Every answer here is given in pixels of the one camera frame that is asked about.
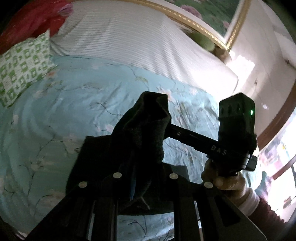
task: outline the light blue bedsheet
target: light blue bedsheet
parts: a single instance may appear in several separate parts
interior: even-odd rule
[[[0,215],[28,233],[64,197],[86,135],[112,133],[144,91],[166,93],[172,123],[217,139],[218,105],[206,92],[105,59],[55,57],[58,67],[7,109],[0,107]],[[205,154],[170,138],[164,162],[200,183]],[[118,240],[169,240],[173,214],[120,216]]]

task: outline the white mattress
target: white mattress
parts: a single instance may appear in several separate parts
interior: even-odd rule
[[[121,1],[77,1],[52,48],[150,70],[199,87],[217,100],[230,96],[237,76],[192,41],[165,14]]]

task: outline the hand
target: hand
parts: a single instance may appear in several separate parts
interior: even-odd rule
[[[239,207],[248,197],[250,190],[247,189],[246,180],[239,172],[234,177],[220,177],[217,170],[212,163],[211,159],[208,159],[205,163],[205,169],[201,174],[201,178],[204,182],[213,183],[218,189],[223,190],[223,193],[232,201],[237,207]]]

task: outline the pillow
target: pillow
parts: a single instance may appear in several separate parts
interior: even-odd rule
[[[24,90],[55,67],[50,57],[49,30],[0,55],[0,102],[3,107],[13,105]]]

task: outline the silver screw head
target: silver screw head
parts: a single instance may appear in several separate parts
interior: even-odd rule
[[[80,188],[86,188],[86,186],[87,186],[87,182],[86,182],[86,181],[80,182],[80,183],[78,184],[78,186],[79,186]]]
[[[176,173],[171,173],[170,174],[170,179],[173,179],[173,180],[176,180],[176,179],[178,179],[178,174],[176,174]]]
[[[113,177],[116,178],[116,179],[119,179],[122,177],[122,174],[120,172],[116,172],[113,174]]]
[[[206,188],[212,188],[212,187],[213,187],[213,184],[212,184],[211,182],[205,182],[205,183],[204,183],[204,186],[205,186]]]

